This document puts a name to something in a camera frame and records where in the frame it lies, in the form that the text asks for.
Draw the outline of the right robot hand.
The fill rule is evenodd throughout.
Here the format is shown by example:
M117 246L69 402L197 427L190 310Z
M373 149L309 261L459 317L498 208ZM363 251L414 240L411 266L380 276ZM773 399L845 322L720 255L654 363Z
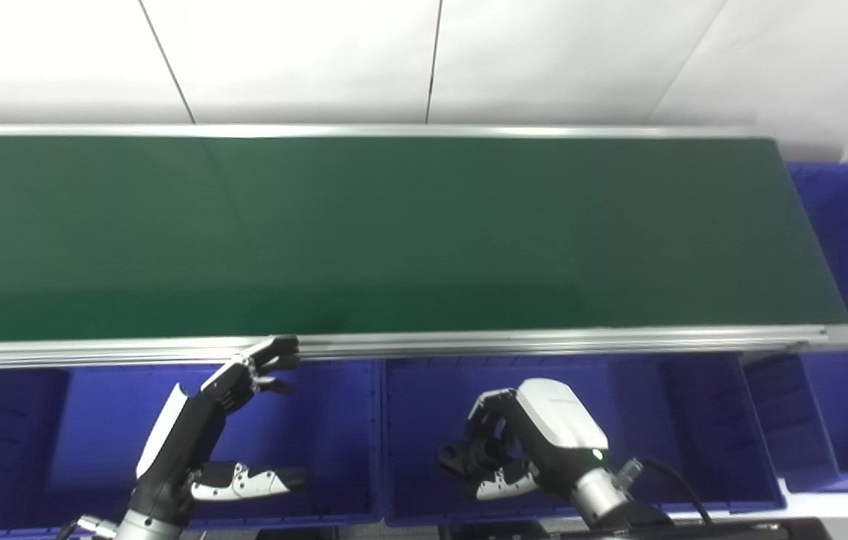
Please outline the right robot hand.
M606 434L558 380L534 377L481 394L468 414L467 437L465 481L477 500L541 490L584 514L604 514L628 500L605 465Z

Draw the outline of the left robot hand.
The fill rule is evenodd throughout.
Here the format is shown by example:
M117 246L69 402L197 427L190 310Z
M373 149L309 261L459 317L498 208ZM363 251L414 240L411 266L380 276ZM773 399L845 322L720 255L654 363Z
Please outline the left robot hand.
M227 418L265 391L290 392L274 376L300 365L299 338L277 335L235 353L190 394L171 390L136 465L136 484L118 539L177 539L195 503L268 498L305 488L303 467L211 460Z

